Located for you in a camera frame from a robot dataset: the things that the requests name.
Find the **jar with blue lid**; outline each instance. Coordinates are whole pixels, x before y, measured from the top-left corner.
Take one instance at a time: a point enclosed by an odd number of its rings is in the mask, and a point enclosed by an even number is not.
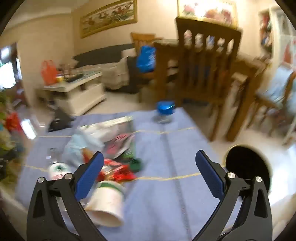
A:
[[[169,123],[172,121],[172,114],[174,113],[174,101],[159,101],[157,103],[157,122]]]

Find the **white bottle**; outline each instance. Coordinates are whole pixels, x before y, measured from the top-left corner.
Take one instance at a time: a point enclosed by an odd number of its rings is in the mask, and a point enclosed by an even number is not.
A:
[[[65,174],[71,172],[69,166],[66,163],[58,162],[56,148],[50,148],[46,158],[49,159],[51,163],[51,165],[48,167],[50,180],[62,179]]]

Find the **ceiling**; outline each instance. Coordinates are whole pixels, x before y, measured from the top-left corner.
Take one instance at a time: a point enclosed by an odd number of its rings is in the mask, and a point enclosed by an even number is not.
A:
[[[28,20],[71,13],[71,11],[89,0],[25,0],[10,19],[5,30]]]

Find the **blue lid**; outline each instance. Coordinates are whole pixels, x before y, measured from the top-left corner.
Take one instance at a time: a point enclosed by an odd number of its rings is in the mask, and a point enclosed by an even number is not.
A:
[[[174,113],[174,101],[159,101],[157,102],[157,111],[162,115],[171,115]]]

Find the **blue plastic bag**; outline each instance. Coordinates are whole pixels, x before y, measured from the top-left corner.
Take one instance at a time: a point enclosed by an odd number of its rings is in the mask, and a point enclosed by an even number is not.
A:
[[[141,48],[141,54],[137,58],[137,67],[140,72],[147,73],[154,71],[155,67],[155,48],[144,45]]]

